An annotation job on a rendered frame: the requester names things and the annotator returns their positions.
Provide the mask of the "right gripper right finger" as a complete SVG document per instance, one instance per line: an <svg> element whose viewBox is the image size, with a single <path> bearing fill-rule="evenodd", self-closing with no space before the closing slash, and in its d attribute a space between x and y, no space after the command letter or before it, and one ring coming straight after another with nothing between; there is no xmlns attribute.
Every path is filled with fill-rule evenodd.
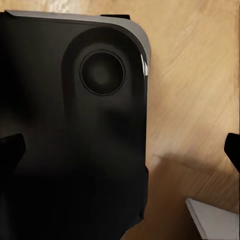
<svg viewBox="0 0 240 240"><path fill-rule="evenodd" d="M240 173L240 135L228 133L224 151Z"/></svg>

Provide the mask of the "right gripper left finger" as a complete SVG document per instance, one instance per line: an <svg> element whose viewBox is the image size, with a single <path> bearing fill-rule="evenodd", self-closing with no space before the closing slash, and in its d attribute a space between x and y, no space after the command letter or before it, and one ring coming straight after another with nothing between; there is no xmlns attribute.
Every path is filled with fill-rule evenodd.
<svg viewBox="0 0 240 240"><path fill-rule="evenodd" d="M0 138L0 193L26 153L22 133Z"/></svg>

